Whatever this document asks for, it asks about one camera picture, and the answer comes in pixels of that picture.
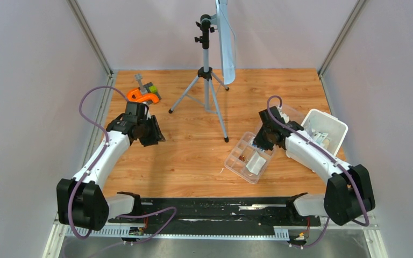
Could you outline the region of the blue square alcohol pad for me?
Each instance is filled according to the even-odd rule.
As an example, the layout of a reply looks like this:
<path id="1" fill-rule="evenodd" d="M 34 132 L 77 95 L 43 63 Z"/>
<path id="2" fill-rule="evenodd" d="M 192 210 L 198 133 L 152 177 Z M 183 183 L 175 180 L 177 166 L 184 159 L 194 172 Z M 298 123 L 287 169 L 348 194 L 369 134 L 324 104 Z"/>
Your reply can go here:
<path id="1" fill-rule="evenodd" d="M 259 146 L 258 144 L 256 144 L 256 143 L 254 142 L 254 140 L 250 141 L 250 145 L 251 145 L 252 147 L 256 148 L 256 149 L 259 149 L 259 150 L 261 150 L 261 151 L 264 151 L 264 149 L 263 149 L 261 146 Z"/>

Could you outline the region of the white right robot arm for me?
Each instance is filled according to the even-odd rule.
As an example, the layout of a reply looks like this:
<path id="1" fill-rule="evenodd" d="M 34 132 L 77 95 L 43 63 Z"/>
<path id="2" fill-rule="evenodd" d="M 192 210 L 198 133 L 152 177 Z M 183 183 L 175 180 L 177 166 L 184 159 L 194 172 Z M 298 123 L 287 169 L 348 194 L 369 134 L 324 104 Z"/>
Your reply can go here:
<path id="1" fill-rule="evenodd" d="M 253 143 L 261 149 L 278 146 L 291 158 L 314 171 L 325 183 L 323 195 L 301 193 L 291 198 L 286 218 L 300 224 L 307 216 L 328 217 L 337 225 L 349 222 L 370 224 L 368 212 L 375 199 L 368 170 L 361 164 L 352 166 L 333 156 L 318 144 L 299 123 L 285 120 L 276 106 L 259 112 L 262 125 Z"/>

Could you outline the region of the clear compartment tray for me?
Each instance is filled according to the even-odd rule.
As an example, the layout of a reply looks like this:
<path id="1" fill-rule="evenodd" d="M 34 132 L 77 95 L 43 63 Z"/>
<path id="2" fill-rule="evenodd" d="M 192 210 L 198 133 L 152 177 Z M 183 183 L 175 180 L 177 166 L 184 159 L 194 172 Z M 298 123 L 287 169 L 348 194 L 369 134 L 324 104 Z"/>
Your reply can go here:
<path id="1" fill-rule="evenodd" d="M 245 132 L 224 161 L 224 167 L 226 169 L 232 171 L 251 184 L 256 184 L 259 181 L 276 151 L 275 148 L 273 150 L 259 150 L 252 147 L 250 145 L 250 141 L 254 140 L 254 137 L 254 133 Z M 267 162 L 258 176 L 250 176 L 248 170 L 246 169 L 246 165 L 255 153 L 258 153 L 260 156 L 264 157 Z M 246 157 L 245 162 L 239 160 L 240 155 Z"/>

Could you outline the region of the clear plastic lid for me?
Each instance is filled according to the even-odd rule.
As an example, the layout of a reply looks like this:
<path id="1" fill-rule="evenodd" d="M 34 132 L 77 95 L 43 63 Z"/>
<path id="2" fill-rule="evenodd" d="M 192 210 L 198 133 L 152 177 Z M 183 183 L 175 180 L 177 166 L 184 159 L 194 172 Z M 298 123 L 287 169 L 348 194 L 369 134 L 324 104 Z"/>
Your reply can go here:
<path id="1" fill-rule="evenodd" d="M 301 125 L 305 115 L 303 113 L 301 113 L 300 111 L 294 109 L 293 107 L 287 105 L 287 104 L 282 104 L 282 107 L 280 107 L 280 105 L 277 102 L 271 102 L 270 103 L 270 108 L 272 106 L 275 106 L 279 112 L 279 115 L 284 118 L 284 122 L 287 123 L 288 121 L 295 121 L 298 124 Z M 261 111 L 265 111 L 267 112 L 267 107 L 264 106 L 264 108 Z M 258 118 L 259 121 L 257 123 L 257 126 L 254 129 L 254 133 L 257 134 L 259 132 L 259 130 L 262 128 L 263 122 L 260 118 L 260 112 L 258 114 Z M 272 118 L 269 117 L 270 120 L 270 124 L 275 126 L 276 129 L 281 129 L 283 127 L 281 127 L 279 124 L 277 124 Z"/>

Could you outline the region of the long white teal packet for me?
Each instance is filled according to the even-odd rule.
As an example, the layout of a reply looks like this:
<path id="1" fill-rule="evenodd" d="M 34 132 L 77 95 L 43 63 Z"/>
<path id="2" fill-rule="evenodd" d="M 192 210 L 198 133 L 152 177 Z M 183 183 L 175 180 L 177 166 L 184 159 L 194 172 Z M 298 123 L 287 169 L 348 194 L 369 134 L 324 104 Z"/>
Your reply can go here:
<path id="1" fill-rule="evenodd" d="M 316 141 L 318 144 L 321 145 L 321 142 L 325 138 L 329 138 L 329 134 L 325 132 L 314 131 L 311 137 L 313 138 L 314 141 Z"/>

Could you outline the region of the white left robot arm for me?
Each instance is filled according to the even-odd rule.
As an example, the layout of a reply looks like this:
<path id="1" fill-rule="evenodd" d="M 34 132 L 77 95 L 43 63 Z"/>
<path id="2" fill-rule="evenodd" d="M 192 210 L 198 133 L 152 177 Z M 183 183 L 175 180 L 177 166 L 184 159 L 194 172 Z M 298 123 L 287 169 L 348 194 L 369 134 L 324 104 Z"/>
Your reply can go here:
<path id="1" fill-rule="evenodd" d="M 156 116 L 146 103 L 127 102 L 125 111 L 105 128 L 104 137 L 90 160 L 71 179 L 56 186 L 58 220 L 77 228 L 99 231 L 112 218 L 130 222 L 143 216 L 140 196 L 121 191 L 105 197 L 102 189 L 120 157 L 138 141 L 144 147 L 163 142 Z"/>

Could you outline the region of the white gauze pad packet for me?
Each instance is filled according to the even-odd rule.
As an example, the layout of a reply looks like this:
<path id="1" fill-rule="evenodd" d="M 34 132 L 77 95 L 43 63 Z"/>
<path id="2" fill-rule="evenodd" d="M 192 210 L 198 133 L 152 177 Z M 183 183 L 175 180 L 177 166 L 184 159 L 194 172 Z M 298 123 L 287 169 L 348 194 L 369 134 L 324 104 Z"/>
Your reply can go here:
<path id="1" fill-rule="evenodd" d="M 255 153 L 246 165 L 246 169 L 250 176 L 258 176 L 263 167 L 265 166 L 267 160 L 260 156 L 258 153 Z"/>

